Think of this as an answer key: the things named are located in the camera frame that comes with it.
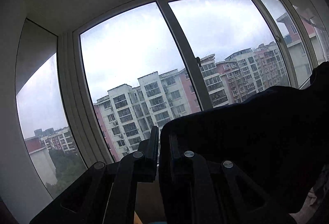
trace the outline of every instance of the rivet head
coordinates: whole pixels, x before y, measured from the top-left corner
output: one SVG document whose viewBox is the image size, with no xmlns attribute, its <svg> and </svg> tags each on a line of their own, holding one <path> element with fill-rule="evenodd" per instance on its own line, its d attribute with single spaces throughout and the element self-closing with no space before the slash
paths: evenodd
<svg viewBox="0 0 329 224">
<path fill-rule="evenodd" d="M 184 155 L 185 155 L 186 157 L 193 157 L 193 156 L 194 156 L 194 152 L 192 152 L 192 151 L 186 151 L 186 152 L 184 153 Z"/>
<path fill-rule="evenodd" d="M 226 160 L 223 162 L 223 166 L 225 166 L 226 168 L 232 168 L 233 163 L 230 160 Z"/>
<path fill-rule="evenodd" d="M 103 162 L 97 162 L 96 164 L 94 164 L 95 169 L 102 169 L 103 167 L 104 167 Z"/>
<path fill-rule="evenodd" d="M 136 152 L 134 152 L 133 153 L 133 157 L 135 157 L 135 158 L 140 158 L 140 157 L 142 157 L 144 154 L 142 153 L 142 152 L 140 152 L 140 151 L 136 151 Z"/>
</svg>

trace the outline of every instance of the black fabric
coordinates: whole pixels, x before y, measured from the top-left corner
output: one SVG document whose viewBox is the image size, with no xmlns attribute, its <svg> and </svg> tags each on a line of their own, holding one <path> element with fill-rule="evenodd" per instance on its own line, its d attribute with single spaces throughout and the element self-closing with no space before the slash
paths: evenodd
<svg viewBox="0 0 329 224">
<path fill-rule="evenodd" d="M 194 113 L 167 123 L 161 132 L 159 182 L 168 223 L 184 223 L 187 186 L 170 175 L 168 135 L 207 160 L 234 161 L 288 213 L 298 212 L 328 163 L 329 62 L 313 70 L 304 90 L 274 86 L 241 104 Z"/>
</svg>

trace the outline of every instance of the white window frame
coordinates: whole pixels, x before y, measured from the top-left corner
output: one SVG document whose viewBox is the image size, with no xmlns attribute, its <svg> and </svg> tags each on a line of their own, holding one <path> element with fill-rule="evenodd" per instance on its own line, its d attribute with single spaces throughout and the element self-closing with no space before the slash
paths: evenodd
<svg viewBox="0 0 329 224">
<path fill-rule="evenodd" d="M 195 94 L 198 101 L 200 101 L 201 109 L 206 110 L 213 107 L 209 98 L 208 90 L 204 84 L 204 79 L 200 68 L 195 61 L 195 56 L 177 18 L 168 4 L 168 1 L 171 0 L 131 0 L 125 3 L 113 5 L 106 13 L 93 18 L 89 22 L 79 24 L 79 28 L 75 31 L 68 31 L 59 37 L 58 74 L 63 104 L 77 146 L 88 167 L 96 161 L 112 163 L 113 158 L 106 146 L 105 140 L 103 139 L 100 126 L 94 113 L 93 103 L 89 96 L 87 80 L 85 78 L 82 63 L 80 34 L 115 15 L 147 3 L 156 2 L 165 22 L 169 27 L 169 30 L 173 34 L 179 53 L 181 54 L 183 62 L 186 66 L 187 73 L 190 75 L 189 78 L 191 83 L 195 87 Z M 277 40 L 283 62 L 287 67 L 287 74 L 291 86 L 298 86 L 291 57 L 288 53 L 282 35 L 275 24 L 275 20 L 270 16 L 269 12 L 260 0 L 252 1 L 260 11 L 273 36 Z M 302 28 L 299 24 L 296 25 L 294 23 L 294 25 L 298 31 Z M 302 37 L 305 36 L 305 34 L 301 32 L 299 32 L 299 34 Z M 306 52 L 308 53 L 309 45 L 305 43 L 304 45 L 307 47 Z M 315 65 L 312 63 L 310 69 L 312 70 L 314 67 Z"/>
</svg>

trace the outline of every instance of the tall building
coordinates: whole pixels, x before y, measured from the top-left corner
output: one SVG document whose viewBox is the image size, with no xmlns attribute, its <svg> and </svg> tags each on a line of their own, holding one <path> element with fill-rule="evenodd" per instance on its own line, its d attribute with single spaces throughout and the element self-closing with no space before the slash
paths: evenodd
<svg viewBox="0 0 329 224">
<path fill-rule="evenodd" d="M 161 75 L 154 72 L 138 81 L 136 88 L 123 84 L 108 90 L 94 104 L 100 112 L 97 117 L 105 123 L 103 135 L 109 136 L 120 159 L 150 137 L 153 125 L 161 131 L 170 120 L 191 113 L 177 69 Z"/>
</svg>

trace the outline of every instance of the green tree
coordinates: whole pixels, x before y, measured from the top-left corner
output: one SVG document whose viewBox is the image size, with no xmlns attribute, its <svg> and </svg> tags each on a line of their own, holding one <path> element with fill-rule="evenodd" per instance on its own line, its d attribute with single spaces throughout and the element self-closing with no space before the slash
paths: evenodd
<svg viewBox="0 0 329 224">
<path fill-rule="evenodd" d="M 86 166 L 77 153 L 52 149 L 49 150 L 49 155 L 56 168 L 57 183 L 46 183 L 46 188 L 50 195 L 56 198 L 85 172 Z"/>
</svg>

